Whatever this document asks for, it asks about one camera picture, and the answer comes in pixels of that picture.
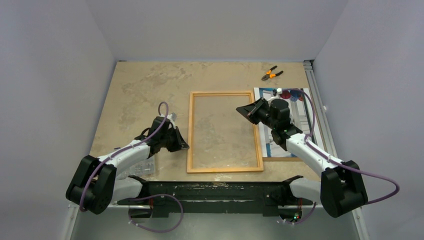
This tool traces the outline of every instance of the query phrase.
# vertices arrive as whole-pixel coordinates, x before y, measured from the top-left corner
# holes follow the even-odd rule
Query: wooden frame
[[[256,149],[256,167],[207,167],[193,168],[193,139],[194,139],[194,120],[195,120],[195,97],[220,97],[220,96],[248,96],[250,102],[255,101],[253,91],[192,91],[190,92],[189,114],[188,114],[188,145],[190,148],[187,153],[187,173],[231,173],[231,172],[262,172],[264,163],[262,159],[262,149],[259,138],[259,129],[257,125],[253,126],[254,145]]]

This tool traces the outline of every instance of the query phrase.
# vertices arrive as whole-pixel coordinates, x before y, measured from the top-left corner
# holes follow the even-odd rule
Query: wooden tabletop
[[[262,81],[272,66],[278,77]],[[187,141],[191,91],[245,91],[255,87],[308,88],[300,62],[127,62],[116,64],[101,112],[90,154],[102,156],[127,145],[151,126],[162,101],[176,113],[176,125]],[[155,156],[155,174],[160,181],[283,181],[295,175],[320,178],[303,162],[264,161],[263,172],[187,173],[187,151]]]

